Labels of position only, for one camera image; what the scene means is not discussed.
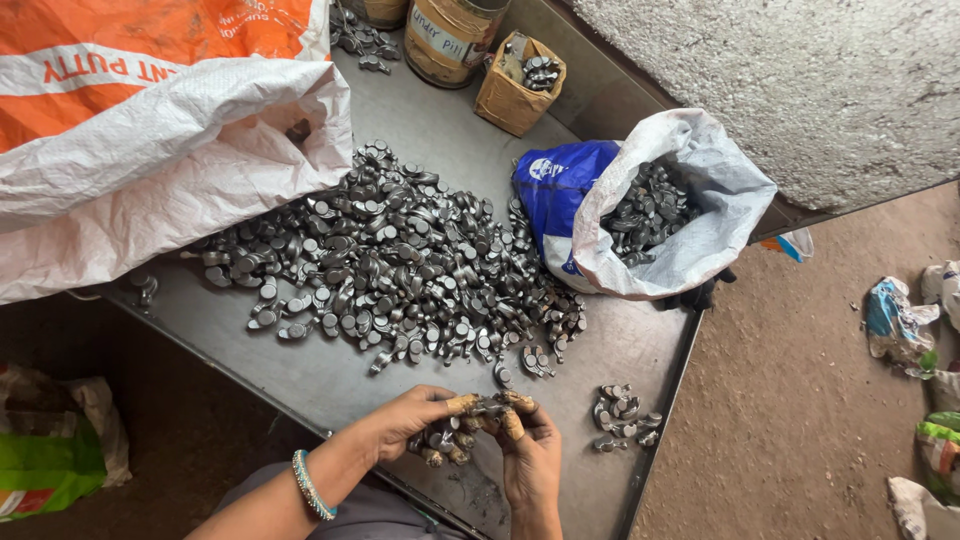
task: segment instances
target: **metal tray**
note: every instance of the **metal tray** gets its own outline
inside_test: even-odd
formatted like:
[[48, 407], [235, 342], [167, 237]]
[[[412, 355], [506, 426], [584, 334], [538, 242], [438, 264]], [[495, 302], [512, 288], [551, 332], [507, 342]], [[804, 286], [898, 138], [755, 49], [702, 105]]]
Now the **metal tray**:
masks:
[[[479, 80], [462, 90], [442, 90], [424, 84], [402, 62], [392, 62], [394, 73], [388, 77], [358, 70], [356, 58], [342, 51], [334, 51], [333, 58], [351, 87], [358, 144], [370, 138], [386, 140], [402, 160], [422, 163], [452, 188], [490, 197], [496, 206], [494, 216], [501, 221], [506, 221], [511, 196], [512, 159], [531, 148], [577, 140], [549, 115], [523, 139], [475, 116], [472, 105]], [[497, 390], [492, 366], [478, 360], [444, 368], [438, 360], [425, 358], [419, 366], [393, 364], [372, 378], [367, 368], [376, 351], [361, 353], [344, 339], [316, 334], [290, 344], [279, 343], [271, 331], [247, 331], [254, 289], [220, 289], [204, 279], [196, 260], [180, 260], [175, 254], [147, 265], [160, 283], [149, 309], [133, 303], [135, 291], [123, 278], [97, 289], [321, 436], [417, 383], [438, 384], [458, 393]], [[291, 296], [292, 285], [284, 285], [289, 288], [281, 288], [280, 295]], [[644, 410], [663, 414], [662, 430], [700, 315], [599, 295], [589, 296], [587, 304], [588, 330], [570, 344], [555, 379], [526, 376], [518, 368], [518, 350], [508, 355], [508, 365], [517, 373], [516, 389], [538, 399], [564, 435], [560, 499], [564, 532], [571, 538], [625, 539], [659, 445], [644, 451], [632, 442], [629, 451], [596, 454], [591, 443], [600, 432], [589, 416], [593, 396], [601, 384], [630, 382]], [[489, 437], [480, 437], [473, 457], [468, 466], [447, 465], [448, 469], [434, 471], [406, 455], [375, 473], [473, 538], [509, 538], [499, 448]]]

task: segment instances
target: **handwritten label under pill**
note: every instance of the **handwritten label under pill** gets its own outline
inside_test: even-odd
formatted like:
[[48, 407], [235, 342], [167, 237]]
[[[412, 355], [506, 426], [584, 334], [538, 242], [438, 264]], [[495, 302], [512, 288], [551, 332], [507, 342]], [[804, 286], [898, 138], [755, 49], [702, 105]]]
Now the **handwritten label under pill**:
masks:
[[430, 45], [430, 48], [453, 61], [464, 61], [467, 52], [470, 50], [470, 45], [472, 45], [472, 43], [452, 36], [426, 18], [417, 4], [414, 4], [414, 8], [410, 11], [410, 26], [417, 33], [417, 36], [420, 36]]

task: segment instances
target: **blue bangle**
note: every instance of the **blue bangle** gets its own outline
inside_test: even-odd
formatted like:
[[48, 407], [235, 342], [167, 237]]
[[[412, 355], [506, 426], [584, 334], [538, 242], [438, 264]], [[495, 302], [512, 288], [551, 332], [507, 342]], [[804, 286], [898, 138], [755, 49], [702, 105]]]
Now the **blue bangle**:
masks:
[[297, 477], [297, 484], [300, 486], [300, 491], [306, 498], [307, 504], [313, 508], [313, 511], [317, 512], [317, 515], [322, 519], [330, 521], [337, 517], [337, 507], [328, 507], [324, 504], [324, 500], [320, 498], [320, 494], [317, 493], [317, 488], [313, 485], [313, 480], [310, 479], [310, 475], [306, 472], [306, 464], [303, 462], [305, 457], [306, 450], [297, 450], [294, 452], [294, 476]]

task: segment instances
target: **concrete wall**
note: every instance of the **concrete wall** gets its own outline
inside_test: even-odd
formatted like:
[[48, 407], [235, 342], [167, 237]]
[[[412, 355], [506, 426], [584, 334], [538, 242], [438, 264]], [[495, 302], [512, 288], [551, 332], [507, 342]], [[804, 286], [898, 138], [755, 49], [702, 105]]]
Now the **concrete wall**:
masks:
[[957, 0], [569, 2], [800, 206], [960, 178]]

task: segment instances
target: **small pile of metal parts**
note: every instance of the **small pile of metal parts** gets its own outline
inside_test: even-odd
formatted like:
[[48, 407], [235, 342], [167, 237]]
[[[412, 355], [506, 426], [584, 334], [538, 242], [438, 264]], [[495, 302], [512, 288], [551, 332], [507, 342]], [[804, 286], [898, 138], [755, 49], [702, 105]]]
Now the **small pile of metal parts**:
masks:
[[683, 186], [683, 175], [666, 160], [641, 163], [623, 200], [600, 218], [600, 226], [613, 237], [613, 252], [627, 268], [656, 260], [646, 250], [700, 215]]
[[[547, 323], [546, 340], [550, 348], [553, 349], [558, 364], [564, 363], [564, 351], [566, 351], [568, 343], [587, 329], [585, 308], [583, 297], [574, 294], [572, 305], [567, 298], [558, 298], [557, 308], [549, 309], [546, 312], [544, 317]], [[540, 345], [533, 349], [529, 345], [524, 347], [520, 353], [520, 365], [523, 366], [523, 369], [541, 379], [544, 375], [557, 377], [557, 372], [550, 368], [550, 357]], [[504, 366], [502, 358], [493, 366], [493, 376], [504, 388], [514, 387], [513, 374]]]
[[595, 451], [613, 452], [614, 448], [627, 450], [627, 443], [617, 439], [629, 439], [634, 435], [642, 447], [653, 446], [657, 442], [654, 428], [660, 425], [663, 417], [651, 412], [641, 420], [640, 398], [630, 396], [630, 384], [608, 384], [601, 386], [599, 391], [600, 396], [593, 405], [593, 422], [607, 433], [593, 441]]
[[330, 46], [336, 45], [360, 57], [360, 69], [390, 75], [390, 68], [381, 60], [400, 60], [396, 41], [386, 32], [361, 21], [356, 13], [330, 6]]
[[156, 290], [160, 288], [160, 283], [156, 278], [141, 268], [134, 268], [130, 272], [130, 283], [140, 289], [141, 307], [150, 307], [154, 302]]
[[407, 452], [423, 457], [426, 464], [434, 468], [444, 464], [445, 456], [454, 465], [464, 465], [470, 461], [469, 451], [476, 444], [477, 431], [494, 434], [511, 424], [510, 420], [518, 425], [515, 410], [530, 413], [536, 410], [535, 406], [532, 398], [510, 390], [491, 398], [467, 394], [447, 400], [447, 409], [452, 415], [408, 438]]
[[[212, 283], [259, 290], [252, 331], [280, 327], [283, 339], [315, 329], [381, 344], [370, 373], [392, 361], [420, 363], [435, 353], [449, 366], [477, 353], [504, 380], [509, 345], [532, 340], [540, 324], [558, 363], [587, 328], [584, 299], [540, 265], [522, 204], [510, 204], [508, 228], [493, 221], [493, 203], [450, 193], [435, 173], [399, 164], [382, 140], [357, 148], [341, 185], [201, 239], [183, 258], [199, 258]], [[281, 300], [277, 280], [302, 289]]]
[[[512, 43], [503, 47], [503, 53], [520, 56], [514, 51]], [[553, 89], [553, 85], [560, 78], [560, 64], [550, 57], [531, 57], [523, 63], [523, 87], [536, 91]]]

